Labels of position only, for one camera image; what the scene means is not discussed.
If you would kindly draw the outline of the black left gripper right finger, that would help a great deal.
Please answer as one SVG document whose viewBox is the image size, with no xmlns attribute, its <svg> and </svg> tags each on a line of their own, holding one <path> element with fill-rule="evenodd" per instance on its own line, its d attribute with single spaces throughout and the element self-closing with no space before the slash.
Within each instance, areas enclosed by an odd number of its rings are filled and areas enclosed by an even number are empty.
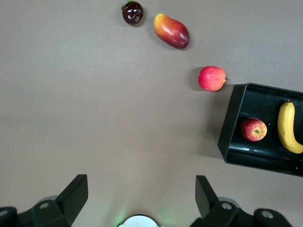
<svg viewBox="0 0 303 227">
<path fill-rule="evenodd" d="M 196 176 L 195 200 L 200 217 L 193 227 L 236 227 L 239 209 L 230 201 L 220 200 L 204 175 Z"/>
</svg>

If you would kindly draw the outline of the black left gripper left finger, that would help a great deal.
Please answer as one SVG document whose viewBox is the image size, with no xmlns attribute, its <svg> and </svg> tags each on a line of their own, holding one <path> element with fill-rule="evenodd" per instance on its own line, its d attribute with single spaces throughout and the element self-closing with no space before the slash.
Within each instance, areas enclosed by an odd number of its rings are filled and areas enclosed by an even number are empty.
<svg viewBox="0 0 303 227">
<path fill-rule="evenodd" d="M 55 200 L 44 200 L 32 209 L 35 227 L 70 227 L 88 200 L 87 175 L 77 175 Z"/>
</svg>

